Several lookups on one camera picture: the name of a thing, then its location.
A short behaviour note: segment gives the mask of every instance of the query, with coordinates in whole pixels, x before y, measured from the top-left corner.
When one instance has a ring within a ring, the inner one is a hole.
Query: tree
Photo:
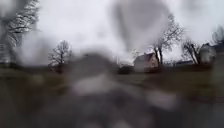
[[[174,42],[181,41],[183,34],[183,28],[181,28],[179,24],[175,22],[174,16],[169,15],[168,19],[168,29],[164,31],[163,36],[159,38],[158,42],[152,46],[157,59],[160,60],[161,65],[163,65],[162,52],[164,50],[172,50],[172,44]]]
[[[53,49],[53,53],[50,53],[48,59],[51,61],[49,66],[57,66],[58,73],[62,73],[63,66],[71,60],[72,51],[69,48],[67,41],[62,41],[56,48]]]
[[[183,56],[190,57],[195,64],[199,63],[199,50],[200,46],[189,38],[182,44]]]
[[[18,62],[15,48],[21,45],[22,36],[32,29],[38,20],[38,0],[26,0],[25,7],[15,17],[4,22],[5,32],[0,42],[1,61]]]

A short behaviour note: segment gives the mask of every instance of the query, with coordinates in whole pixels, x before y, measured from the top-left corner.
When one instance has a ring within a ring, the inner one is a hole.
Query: building
[[[158,69],[159,60],[156,58],[155,53],[144,54],[138,56],[134,60],[134,71],[135,72],[152,72]]]
[[[200,64],[213,64],[216,57],[216,50],[209,43],[203,44],[199,51]]]

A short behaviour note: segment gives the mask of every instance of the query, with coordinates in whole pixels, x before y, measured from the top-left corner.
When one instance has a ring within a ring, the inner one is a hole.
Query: ground
[[[223,128],[224,123],[221,119],[224,118],[224,107],[221,98],[217,98],[224,94],[222,64],[216,63],[214,68],[209,70],[189,68],[166,70],[155,74],[115,75],[115,78],[144,89],[157,88],[183,95],[190,102],[190,120],[187,124],[191,128],[204,128],[205,124],[209,128]],[[65,75],[1,69],[0,119],[5,120],[1,121],[0,125],[3,125],[3,128],[8,125],[19,125],[17,118],[21,118],[18,117],[18,113],[29,115],[43,103],[54,102],[53,99],[63,94],[66,89]],[[18,124],[10,123],[8,119],[17,120]]]

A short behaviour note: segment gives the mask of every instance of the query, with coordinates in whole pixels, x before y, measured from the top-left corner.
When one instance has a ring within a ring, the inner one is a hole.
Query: overcast sky
[[[40,0],[41,10],[37,23],[37,29],[40,31],[31,33],[27,36],[29,38],[24,39],[23,47],[29,49],[24,51],[27,59],[30,59],[28,56],[30,53],[35,53],[35,49],[38,51],[38,40],[43,38],[49,40],[50,47],[67,40],[76,52],[98,44],[104,45],[122,58],[127,58],[125,54],[127,45],[117,34],[112,22],[110,10],[115,2],[116,0]],[[163,0],[163,2],[197,43],[210,41],[212,31],[224,23],[223,0]],[[180,49],[174,48],[173,52],[165,54],[165,57],[179,59],[180,52]]]

